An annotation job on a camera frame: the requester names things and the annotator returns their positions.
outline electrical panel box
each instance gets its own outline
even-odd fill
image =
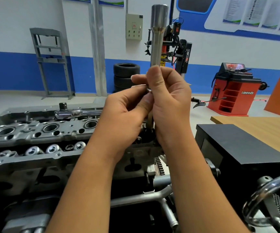
[[[126,39],[142,40],[143,15],[126,14]]]

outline gray floor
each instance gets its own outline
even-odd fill
[[[209,97],[199,97],[195,96],[203,101],[208,101]],[[80,103],[92,103],[96,97],[74,97],[71,100],[67,98],[45,98],[41,100],[42,97],[29,95],[29,94],[21,94],[21,93],[8,93],[8,92],[0,92],[0,113],[5,111],[8,108],[12,107],[25,107],[25,106],[38,106],[38,105],[58,105],[60,102],[67,102],[67,104],[80,104]],[[208,109],[206,106],[199,106],[195,109],[192,107],[195,103],[191,105],[191,112],[190,112],[190,125],[192,128],[192,132],[196,134],[196,125],[197,124],[213,124],[210,120],[211,116],[218,116],[216,112]],[[254,117],[280,117],[279,115],[267,112],[264,110],[266,105],[265,101],[255,100],[251,108],[249,110],[248,115]],[[163,164],[165,173],[169,174],[169,169]],[[273,227],[266,227],[266,228],[258,228],[256,233],[274,233],[276,232]]]

